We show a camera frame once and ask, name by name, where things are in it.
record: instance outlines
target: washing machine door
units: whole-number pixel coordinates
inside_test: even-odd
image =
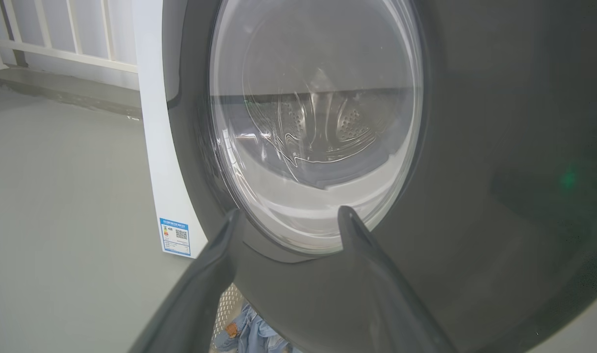
[[[306,353],[379,351],[351,206],[461,352],[597,298],[597,0],[164,0],[170,125],[207,237]]]

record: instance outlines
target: blue label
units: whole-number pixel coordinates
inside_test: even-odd
[[[159,218],[163,249],[179,255],[191,256],[189,227],[184,223]]]

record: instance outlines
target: concrete floor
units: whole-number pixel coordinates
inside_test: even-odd
[[[190,261],[157,231],[141,121],[0,90],[0,353],[127,351]]]

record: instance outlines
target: white side panel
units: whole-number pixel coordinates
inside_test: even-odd
[[[207,239],[184,186],[170,129],[161,48],[163,0],[137,0],[133,2],[132,10],[141,108],[157,214],[157,235],[165,252],[185,255],[171,252],[170,249],[174,249],[171,243],[168,243],[166,250],[160,219],[187,225],[191,250],[188,257],[197,257]]]
[[[597,300],[529,353],[597,353]]]

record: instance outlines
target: washing machine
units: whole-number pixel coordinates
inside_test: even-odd
[[[196,258],[238,209],[234,283],[271,327],[305,353],[388,351],[380,330],[415,328],[375,324],[348,206],[446,351],[597,351],[597,0],[134,12],[164,251]]]

